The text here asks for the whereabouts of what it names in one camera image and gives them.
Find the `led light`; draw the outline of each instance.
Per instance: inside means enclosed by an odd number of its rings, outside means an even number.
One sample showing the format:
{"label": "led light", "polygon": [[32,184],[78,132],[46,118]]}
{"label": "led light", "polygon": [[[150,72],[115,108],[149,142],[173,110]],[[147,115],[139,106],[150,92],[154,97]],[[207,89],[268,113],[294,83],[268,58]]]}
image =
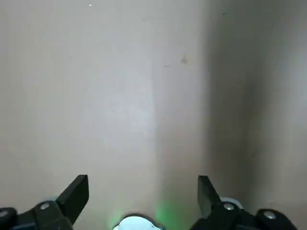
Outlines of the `led light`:
{"label": "led light", "polygon": [[113,230],[162,230],[151,223],[148,219],[140,216],[129,216],[124,218]]}

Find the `green light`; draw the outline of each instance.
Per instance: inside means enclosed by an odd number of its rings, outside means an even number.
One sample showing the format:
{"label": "green light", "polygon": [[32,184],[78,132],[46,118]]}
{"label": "green light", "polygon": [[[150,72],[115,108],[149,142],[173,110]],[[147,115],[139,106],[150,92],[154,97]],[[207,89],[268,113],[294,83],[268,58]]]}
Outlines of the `green light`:
{"label": "green light", "polygon": [[186,230],[183,212],[178,205],[171,202],[160,204],[155,210],[155,219],[166,227],[167,230]]}
{"label": "green light", "polygon": [[117,225],[123,215],[123,211],[122,210],[117,210],[113,215],[112,218],[108,221],[107,227],[108,229],[113,229],[115,225]]}

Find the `metal screw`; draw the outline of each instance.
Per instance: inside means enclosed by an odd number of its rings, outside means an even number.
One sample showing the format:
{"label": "metal screw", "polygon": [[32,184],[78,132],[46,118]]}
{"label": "metal screw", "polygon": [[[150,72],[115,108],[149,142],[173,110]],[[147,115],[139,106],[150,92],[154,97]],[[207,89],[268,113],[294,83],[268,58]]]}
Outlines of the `metal screw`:
{"label": "metal screw", "polygon": [[229,210],[229,211],[235,209],[235,207],[234,207],[232,204],[230,204],[230,203],[224,204],[224,208],[226,208],[226,209]]}
{"label": "metal screw", "polygon": [[8,215],[8,211],[6,210],[3,210],[3,211],[0,211],[0,217],[5,217],[6,215]]}
{"label": "metal screw", "polygon": [[44,203],[44,204],[40,207],[41,210],[45,210],[46,208],[49,208],[49,204],[48,204],[48,203]]}
{"label": "metal screw", "polygon": [[265,216],[266,218],[269,218],[269,219],[276,219],[275,214],[272,213],[271,211],[265,211],[263,214],[264,214],[264,216]]}

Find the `beige wall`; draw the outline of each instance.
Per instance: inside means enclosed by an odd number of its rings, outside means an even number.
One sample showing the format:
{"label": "beige wall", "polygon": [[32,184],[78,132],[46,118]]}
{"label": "beige wall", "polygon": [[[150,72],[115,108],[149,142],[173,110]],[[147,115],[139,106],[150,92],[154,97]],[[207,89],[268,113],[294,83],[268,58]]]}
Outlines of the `beige wall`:
{"label": "beige wall", "polygon": [[221,195],[303,228],[306,9],[0,1],[0,206],[25,211],[87,173],[76,229],[140,211],[184,230],[208,174]]}

